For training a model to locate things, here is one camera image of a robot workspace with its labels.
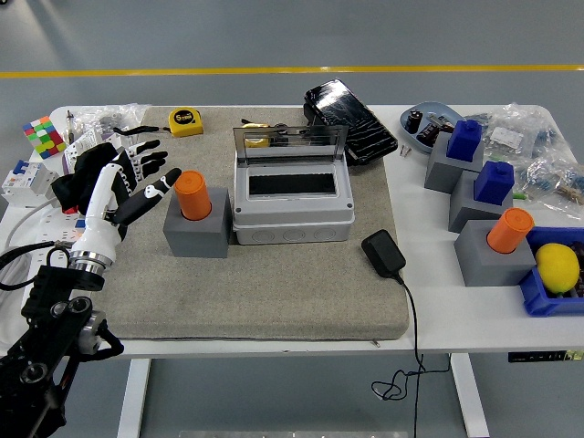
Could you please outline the white and black robot left hand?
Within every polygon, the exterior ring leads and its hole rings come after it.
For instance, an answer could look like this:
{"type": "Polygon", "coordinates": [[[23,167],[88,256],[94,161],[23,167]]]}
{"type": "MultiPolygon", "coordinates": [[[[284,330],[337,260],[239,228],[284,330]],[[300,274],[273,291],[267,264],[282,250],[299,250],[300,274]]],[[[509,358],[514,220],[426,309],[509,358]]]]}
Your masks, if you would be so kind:
{"type": "Polygon", "coordinates": [[[98,271],[111,267],[128,226],[156,206],[177,182],[182,171],[173,168],[137,189],[165,164],[168,153],[160,146],[160,141],[152,140],[117,149],[104,142],[78,156],[74,176],[85,184],[85,199],[79,207],[85,230],[71,248],[70,268],[98,271]]]}

